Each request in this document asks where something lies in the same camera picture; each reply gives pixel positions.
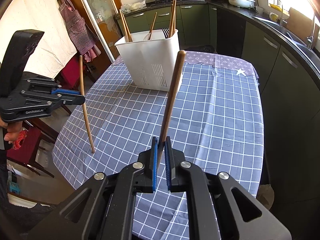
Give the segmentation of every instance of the blue stool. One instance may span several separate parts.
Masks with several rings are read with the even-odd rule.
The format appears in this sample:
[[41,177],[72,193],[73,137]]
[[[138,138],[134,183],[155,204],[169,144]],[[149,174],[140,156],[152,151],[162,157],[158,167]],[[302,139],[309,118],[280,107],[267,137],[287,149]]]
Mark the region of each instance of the blue stool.
[[14,183],[12,181],[8,181],[8,186],[9,186],[9,191],[12,193],[15,193],[17,195],[19,195],[20,193],[20,189],[17,183]]

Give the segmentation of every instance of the metal screw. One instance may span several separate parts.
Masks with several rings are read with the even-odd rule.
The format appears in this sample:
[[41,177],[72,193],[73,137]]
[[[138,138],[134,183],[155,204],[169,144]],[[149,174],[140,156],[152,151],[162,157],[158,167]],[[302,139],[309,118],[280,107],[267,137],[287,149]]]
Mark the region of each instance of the metal screw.
[[136,162],[134,164],[132,164],[132,166],[135,168],[135,169],[141,169],[143,167],[143,164],[140,163],[140,162]]
[[180,166],[183,167],[183,168],[190,168],[191,167],[191,163],[187,162],[187,161],[181,162]]
[[221,179],[229,179],[229,174],[226,173],[226,172],[220,172],[220,173],[219,173],[219,177],[220,177]]
[[97,172],[93,177],[96,180],[102,180],[104,178],[104,174],[102,172]]

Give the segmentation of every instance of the rice cooker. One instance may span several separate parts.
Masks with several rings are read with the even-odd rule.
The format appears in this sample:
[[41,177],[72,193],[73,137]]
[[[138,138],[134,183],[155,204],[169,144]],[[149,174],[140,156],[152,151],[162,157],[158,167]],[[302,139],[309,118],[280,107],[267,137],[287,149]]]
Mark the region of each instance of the rice cooker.
[[254,7],[254,2],[255,0],[229,0],[230,4],[243,8]]

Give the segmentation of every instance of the plastic bag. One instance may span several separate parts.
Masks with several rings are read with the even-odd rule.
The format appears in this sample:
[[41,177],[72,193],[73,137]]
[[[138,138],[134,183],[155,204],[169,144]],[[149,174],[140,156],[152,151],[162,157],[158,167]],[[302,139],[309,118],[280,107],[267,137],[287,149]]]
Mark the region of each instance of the plastic bag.
[[129,4],[129,3],[126,3],[126,4],[123,4],[121,5],[121,11],[126,13],[126,12],[131,12],[131,11],[134,11],[134,10],[137,10],[137,9],[141,9],[143,7],[146,7],[146,0],[143,0],[142,2],[136,2],[136,3],[133,3],[133,4]]

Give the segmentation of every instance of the fork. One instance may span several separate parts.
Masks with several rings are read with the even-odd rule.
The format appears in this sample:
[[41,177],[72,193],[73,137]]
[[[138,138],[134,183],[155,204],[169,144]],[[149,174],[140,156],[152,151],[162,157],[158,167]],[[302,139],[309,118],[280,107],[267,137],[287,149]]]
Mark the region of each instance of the fork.
[[161,28],[164,34],[164,37],[167,39],[169,36],[169,28]]

